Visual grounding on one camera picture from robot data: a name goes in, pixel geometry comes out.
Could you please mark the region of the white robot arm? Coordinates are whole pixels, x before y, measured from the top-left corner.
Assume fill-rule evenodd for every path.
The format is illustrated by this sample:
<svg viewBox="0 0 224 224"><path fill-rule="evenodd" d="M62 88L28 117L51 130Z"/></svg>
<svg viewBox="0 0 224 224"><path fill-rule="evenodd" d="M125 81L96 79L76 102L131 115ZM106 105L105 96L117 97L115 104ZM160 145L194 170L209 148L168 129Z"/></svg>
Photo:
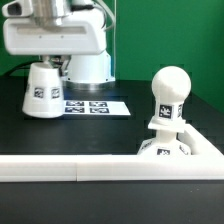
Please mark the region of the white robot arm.
<svg viewBox="0 0 224 224"><path fill-rule="evenodd" d="M116 19L103 0L12 0L2 14L10 54L58 63L72 88L99 89L115 81L106 32Z"/></svg>

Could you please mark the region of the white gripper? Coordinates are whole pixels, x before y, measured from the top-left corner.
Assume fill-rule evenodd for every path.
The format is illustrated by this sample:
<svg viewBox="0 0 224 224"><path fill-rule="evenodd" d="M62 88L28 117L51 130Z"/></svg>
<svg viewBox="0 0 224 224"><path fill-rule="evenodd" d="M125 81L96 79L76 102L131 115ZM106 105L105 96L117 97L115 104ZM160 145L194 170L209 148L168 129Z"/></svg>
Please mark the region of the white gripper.
<svg viewBox="0 0 224 224"><path fill-rule="evenodd" d="M3 24L6 50L12 55L62 55L61 76L68 74L69 55L97 55L106 49L104 16L73 13L61 26L43 28L31 18L10 18Z"/></svg>

